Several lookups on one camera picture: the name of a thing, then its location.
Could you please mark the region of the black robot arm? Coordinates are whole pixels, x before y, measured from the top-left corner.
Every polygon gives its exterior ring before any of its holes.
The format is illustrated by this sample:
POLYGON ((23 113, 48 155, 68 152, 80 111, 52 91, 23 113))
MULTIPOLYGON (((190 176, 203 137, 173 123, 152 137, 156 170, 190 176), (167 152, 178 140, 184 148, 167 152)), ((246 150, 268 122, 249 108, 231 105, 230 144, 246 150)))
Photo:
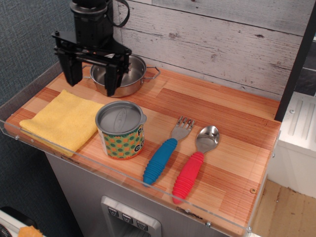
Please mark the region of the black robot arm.
POLYGON ((56 41, 55 54, 66 80, 71 86, 82 80, 83 62, 104 67, 104 87, 107 96, 113 96, 128 72, 132 53, 114 39, 114 27, 123 27, 129 15, 121 23, 115 23, 111 0, 73 0, 70 9, 74 14, 75 31, 52 34, 56 41))

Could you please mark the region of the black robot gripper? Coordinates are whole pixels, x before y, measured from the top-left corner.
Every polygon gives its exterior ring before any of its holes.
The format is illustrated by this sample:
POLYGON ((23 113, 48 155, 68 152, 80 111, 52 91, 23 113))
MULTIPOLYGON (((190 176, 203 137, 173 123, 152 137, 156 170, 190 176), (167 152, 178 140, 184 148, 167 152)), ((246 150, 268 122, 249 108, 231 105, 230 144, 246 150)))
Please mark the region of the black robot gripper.
POLYGON ((114 96, 120 87, 124 72, 129 69, 131 50, 118 43, 114 27, 123 27, 129 20, 130 8, 125 0, 119 0, 127 9, 122 22, 114 20, 111 0, 72 0, 70 10, 74 15, 73 32, 55 31, 55 54, 69 85, 82 80, 82 62, 104 65, 104 83, 107 96, 114 96))

